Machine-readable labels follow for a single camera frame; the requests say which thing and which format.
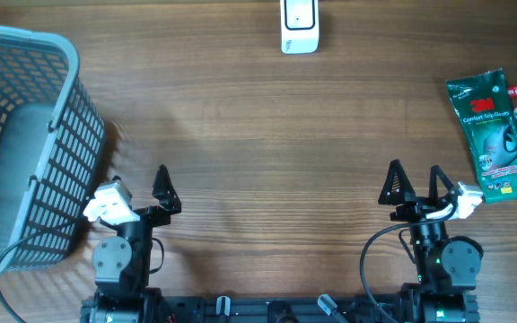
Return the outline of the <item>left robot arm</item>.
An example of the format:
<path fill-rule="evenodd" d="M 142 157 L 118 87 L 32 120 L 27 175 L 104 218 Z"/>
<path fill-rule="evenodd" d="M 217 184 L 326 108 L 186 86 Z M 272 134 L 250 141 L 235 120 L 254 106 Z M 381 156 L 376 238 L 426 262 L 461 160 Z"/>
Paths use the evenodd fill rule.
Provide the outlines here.
<path fill-rule="evenodd" d="M 181 212 L 180 199 L 171 183 L 168 169 L 160 165 L 153 181 L 156 205 L 134 209 L 132 194 L 119 176 L 100 184 L 83 215 L 100 223 L 116 235 L 102 240 L 93 250 L 92 264 L 97 286 L 94 296 L 82 302 L 83 323 L 175 322 L 176 315 L 159 288 L 150 288 L 153 244 L 162 242 L 153 229 L 171 223 Z"/>

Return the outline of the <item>green 3M gloves packet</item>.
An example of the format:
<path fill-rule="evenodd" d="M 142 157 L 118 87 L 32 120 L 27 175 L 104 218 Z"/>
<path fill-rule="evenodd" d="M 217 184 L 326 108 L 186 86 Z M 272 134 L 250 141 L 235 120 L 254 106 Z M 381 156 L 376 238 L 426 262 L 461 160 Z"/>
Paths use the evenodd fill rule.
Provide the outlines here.
<path fill-rule="evenodd" d="M 445 87 L 485 201 L 517 199 L 517 121 L 504 71 L 447 80 Z"/>

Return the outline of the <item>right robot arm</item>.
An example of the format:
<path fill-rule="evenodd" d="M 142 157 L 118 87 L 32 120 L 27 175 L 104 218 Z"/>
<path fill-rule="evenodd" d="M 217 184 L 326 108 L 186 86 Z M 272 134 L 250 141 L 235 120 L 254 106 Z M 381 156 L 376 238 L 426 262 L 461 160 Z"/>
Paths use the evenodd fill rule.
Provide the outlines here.
<path fill-rule="evenodd" d="M 484 250 L 466 236 L 451 237 L 446 223 L 464 220 L 482 204 L 476 185 L 452 183 L 442 169 L 430 170 L 427 196 L 417 196 L 401 162 L 390 162 L 378 203 L 394 205 L 393 222 L 407 225 L 418 282 L 405 283 L 390 305 L 381 305 L 392 322 L 480 321 L 477 286 Z"/>

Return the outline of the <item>grey plastic mesh basket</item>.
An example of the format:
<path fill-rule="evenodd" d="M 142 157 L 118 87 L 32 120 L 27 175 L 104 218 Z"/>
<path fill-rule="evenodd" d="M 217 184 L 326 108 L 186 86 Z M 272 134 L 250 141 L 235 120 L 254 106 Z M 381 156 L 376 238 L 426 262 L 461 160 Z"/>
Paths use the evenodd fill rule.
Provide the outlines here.
<path fill-rule="evenodd" d="M 71 251 L 106 141 L 66 38 L 0 26 L 0 273 Z"/>

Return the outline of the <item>white barcode scanner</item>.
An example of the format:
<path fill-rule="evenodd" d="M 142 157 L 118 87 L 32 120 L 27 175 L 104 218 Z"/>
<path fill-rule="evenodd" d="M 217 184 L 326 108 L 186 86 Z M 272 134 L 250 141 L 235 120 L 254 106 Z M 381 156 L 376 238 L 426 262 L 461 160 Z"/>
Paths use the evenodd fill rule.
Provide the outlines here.
<path fill-rule="evenodd" d="M 280 0 L 281 51 L 286 55 L 310 54 L 318 49 L 318 0 Z"/>

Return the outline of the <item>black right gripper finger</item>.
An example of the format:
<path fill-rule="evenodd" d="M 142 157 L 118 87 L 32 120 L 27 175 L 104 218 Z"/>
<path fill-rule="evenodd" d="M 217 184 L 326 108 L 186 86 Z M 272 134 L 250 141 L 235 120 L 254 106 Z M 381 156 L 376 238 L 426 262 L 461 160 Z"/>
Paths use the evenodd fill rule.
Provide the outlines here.
<path fill-rule="evenodd" d="M 430 169 L 430 180 L 429 180 L 429 191 L 428 197 L 436 200 L 439 198 L 438 195 L 438 182 L 441 182 L 443 186 L 450 192 L 454 188 L 454 184 L 443 172 L 439 165 L 434 165 Z"/>
<path fill-rule="evenodd" d="M 378 198 L 379 205 L 402 205 L 415 202 L 413 189 L 399 159 L 390 162 L 387 177 Z"/>

